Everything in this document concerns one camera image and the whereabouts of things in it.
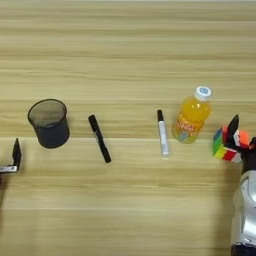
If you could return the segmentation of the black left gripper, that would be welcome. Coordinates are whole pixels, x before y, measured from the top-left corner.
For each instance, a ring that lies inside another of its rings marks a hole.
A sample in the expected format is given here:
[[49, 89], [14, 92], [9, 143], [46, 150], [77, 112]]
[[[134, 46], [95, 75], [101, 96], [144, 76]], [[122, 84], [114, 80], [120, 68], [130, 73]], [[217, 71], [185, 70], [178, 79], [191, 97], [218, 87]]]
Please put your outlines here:
[[22, 153], [19, 139], [15, 140], [12, 157], [14, 166], [0, 166], [0, 173], [16, 173], [20, 168]]

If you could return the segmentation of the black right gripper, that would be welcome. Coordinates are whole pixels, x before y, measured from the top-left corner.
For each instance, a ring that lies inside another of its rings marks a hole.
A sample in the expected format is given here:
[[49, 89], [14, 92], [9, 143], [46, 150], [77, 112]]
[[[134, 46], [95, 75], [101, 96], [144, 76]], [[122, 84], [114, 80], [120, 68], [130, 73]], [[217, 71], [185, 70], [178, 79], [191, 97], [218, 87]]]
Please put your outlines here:
[[[233, 147], [235, 145], [234, 135], [238, 130], [238, 125], [239, 115], [236, 114], [227, 127], [226, 144], [229, 147]], [[256, 137], [251, 139], [249, 148], [245, 149], [241, 153], [241, 156], [243, 162], [242, 172], [256, 171]]]

